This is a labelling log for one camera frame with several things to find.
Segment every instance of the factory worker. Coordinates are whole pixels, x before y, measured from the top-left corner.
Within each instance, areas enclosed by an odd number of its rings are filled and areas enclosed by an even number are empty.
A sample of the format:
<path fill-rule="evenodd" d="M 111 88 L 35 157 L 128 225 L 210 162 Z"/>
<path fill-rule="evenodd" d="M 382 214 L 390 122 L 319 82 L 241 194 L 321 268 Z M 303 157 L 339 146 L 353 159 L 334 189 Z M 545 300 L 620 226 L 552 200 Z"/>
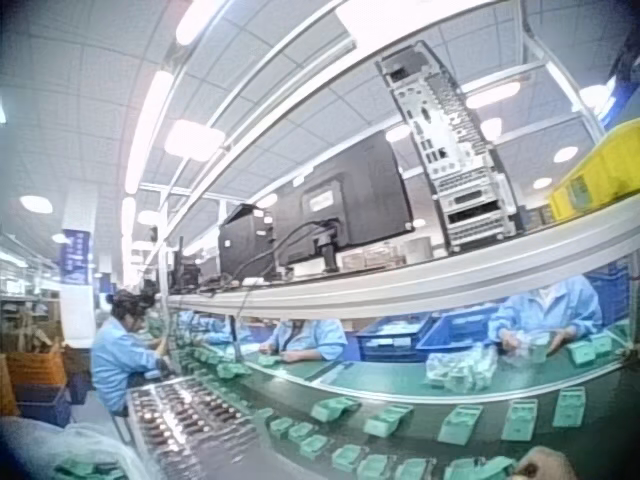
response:
<path fill-rule="evenodd" d="M 208 323 L 209 331 L 198 337 L 196 343 L 205 343 L 208 345 L 220 345 L 232 343 L 231 335 L 231 319 L 224 315 L 214 315 L 204 319 Z M 251 332 L 242 320 L 236 319 L 236 336 L 239 342 L 250 342 Z"/>
<path fill-rule="evenodd" d="M 489 339 L 507 351 L 520 347 L 517 332 L 551 332 L 549 353 L 600 330 L 598 295 L 582 275 L 509 297 L 489 320 Z"/>
<path fill-rule="evenodd" d="M 150 350 L 134 333 L 143 326 L 145 311 L 153 306 L 151 294 L 134 295 L 119 290 L 108 295 L 111 317 L 100 327 L 91 347 L 91 374 L 98 397 L 114 415 L 127 416 L 127 388 L 144 383 L 144 373 L 167 369 L 162 356 L 167 351 L 166 336 Z"/>
<path fill-rule="evenodd" d="M 335 360 L 347 344 L 342 323 L 329 320 L 281 320 L 260 351 L 280 354 L 285 363 Z"/>

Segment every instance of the light blue shirt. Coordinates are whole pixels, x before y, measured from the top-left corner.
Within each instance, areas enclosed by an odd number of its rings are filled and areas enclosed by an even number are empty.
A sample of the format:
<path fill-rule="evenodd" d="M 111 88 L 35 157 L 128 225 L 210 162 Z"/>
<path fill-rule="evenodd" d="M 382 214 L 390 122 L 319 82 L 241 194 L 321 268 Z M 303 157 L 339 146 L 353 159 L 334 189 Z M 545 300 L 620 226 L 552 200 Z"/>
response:
<path fill-rule="evenodd" d="M 236 319 L 236 335 L 240 342 L 251 341 L 251 331 L 242 320 Z M 233 338 L 231 337 L 231 319 L 225 319 L 224 316 L 212 317 L 209 322 L 209 333 L 204 335 L 204 340 L 209 345 L 233 342 Z"/>
<path fill-rule="evenodd" d="M 124 409 L 129 376 L 155 369 L 158 358 L 115 318 L 100 327 L 91 347 L 91 375 L 107 410 L 117 413 Z"/>
<path fill-rule="evenodd" d="M 347 344 L 342 323 L 337 319 L 305 320 L 300 332 L 289 339 L 292 333 L 293 321 L 282 320 L 267 343 L 279 352 L 316 349 L 325 360 L 338 358 Z"/>
<path fill-rule="evenodd" d="M 582 275 L 554 284 L 543 302 L 537 291 L 509 297 L 489 320 L 489 339 L 499 341 L 500 330 L 551 331 L 573 326 L 578 338 L 602 327 L 598 294 Z"/>

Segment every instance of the blue plastic bin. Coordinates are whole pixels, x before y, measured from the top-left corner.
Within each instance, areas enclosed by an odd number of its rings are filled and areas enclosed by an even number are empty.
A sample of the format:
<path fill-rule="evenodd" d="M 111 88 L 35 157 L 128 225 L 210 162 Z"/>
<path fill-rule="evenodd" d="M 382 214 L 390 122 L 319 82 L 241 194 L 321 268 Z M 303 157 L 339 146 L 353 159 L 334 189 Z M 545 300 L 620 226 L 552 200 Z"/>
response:
<path fill-rule="evenodd" d="M 401 333 L 383 332 L 383 328 L 394 322 L 406 322 L 412 326 Z M 424 359 L 416 345 L 431 328 L 429 312 L 383 317 L 356 334 L 360 359 L 364 362 L 419 362 Z"/>
<path fill-rule="evenodd" d="M 631 297 L 628 266 L 612 263 L 606 271 L 590 272 L 585 277 L 598 294 L 605 327 L 629 317 Z"/>
<path fill-rule="evenodd" d="M 89 374 L 85 372 L 72 374 L 67 382 L 67 387 L 69 387 L 71 405 L 84 405 L 87 393 L 91 390 Z"/>
<path fill-rule="evenodd" d="M 71 405 L 65 398 L 65 385 L 15 385 L 18 408 L 25 418 L 66 427 Z"/>
<path fill-rule="evenodd" d="M 448 311 L 416 346 L 424 357 L 432 353 L 453 353 L 466 350 L 474 343 L 489 345 L 489 319 L 499 305 L 489 305 L 467 310 Z"/>

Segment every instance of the ceiling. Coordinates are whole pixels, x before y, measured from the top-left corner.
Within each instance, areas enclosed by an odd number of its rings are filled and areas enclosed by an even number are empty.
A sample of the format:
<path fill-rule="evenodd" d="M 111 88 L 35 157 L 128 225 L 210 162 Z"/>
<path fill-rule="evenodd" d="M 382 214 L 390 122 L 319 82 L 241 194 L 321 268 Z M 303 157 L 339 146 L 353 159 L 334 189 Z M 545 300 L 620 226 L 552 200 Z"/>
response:
<path fill-rule="evenodd" d="M 325 0 L 235 0 L 202 41 L 178 85 L 143 182 L 167 185 L 180 159 L 162 148 L 173 122 L 206 123 L 238 81 L 279 40 Z M 120 205 L 126 165 L 140 108 L 154 73 L 174 41 L 186 0 L 46 0 L 9 2 L 2 15 L 0 95 L 8 123 L 0 129 L 0 221 L 3 230 L 55 258 L 51 236 L 61 229 L 72 180 L 99 191 L 94 250 L 119 265 Z M 580 87 L 604 83 L 632 17 L 606 0 L 528 0 L 528 19 Z M 227 134 L 329 46 L 348 38 L 337 18 L 321 21 L 286 49 L 216 123 Z M 425 40 L 464 84 L 515 65 L 515 27 L 509 3 L 500 3 L 432 27 Z M 514 97 L 477 111 L 503 119 L 503 132 L 569 113 L 570 105 L 545 71 L 532 73 Z M 336 80 L 275 125 L 212 186 L 210 192 L 249 198 L 286 173 L 365 128 L 397 115 L 373 61 Z M 575 145 L 578 155 L 554 164 L 553 154 Z M 498 152 L 520 203 L 537 201 L 531 185 L 559 180 L 591 148 L 579 123 L 502 145 Z M 409 142 L 394 145 L 400 166 L 418 165 Z M 178 185 L 189 187 L 201 164 L 189 162 Z M 416 217 L 432 218 L 424 179 L 407 180 Z M 18 198 L 39 194 L 54 206 L 36 215 Z M 159 194 L 139 192 L 138 211 L 155 210 Z M 179 197 L 172 198 L 175 208 Z M 201 200 L 178 232 L 186 243 L 217 220 L 217 202 Z M 145 239 L 137 226 L 134 240 Z"/>

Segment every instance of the sign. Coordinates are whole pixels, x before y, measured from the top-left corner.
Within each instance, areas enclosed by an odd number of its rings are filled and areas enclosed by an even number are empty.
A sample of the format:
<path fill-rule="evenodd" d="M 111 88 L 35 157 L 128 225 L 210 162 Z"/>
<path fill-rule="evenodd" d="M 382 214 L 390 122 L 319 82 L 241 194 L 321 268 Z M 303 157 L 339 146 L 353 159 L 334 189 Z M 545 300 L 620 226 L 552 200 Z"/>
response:
<path fill-rule="evenodd" d="M 89 241 L 91 233 L 83 230 L 63 230 L 67 243 L 60 253 L 60 281 L 64 285 L 90 285 Z"/>

